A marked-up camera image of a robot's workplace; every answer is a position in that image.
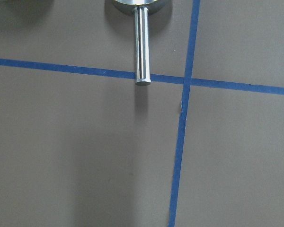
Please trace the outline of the steel ice scoop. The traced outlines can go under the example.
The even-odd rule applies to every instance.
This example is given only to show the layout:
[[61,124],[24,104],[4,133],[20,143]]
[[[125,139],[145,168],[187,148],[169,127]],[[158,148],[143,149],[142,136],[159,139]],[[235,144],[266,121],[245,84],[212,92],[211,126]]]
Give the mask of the steel ice scoop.
[[158,0],[114,0],[112,4],[121,12],[133,15],[135,29],[136,70],[135,84],[151,83],[149,54],[149,14],[154,12]]

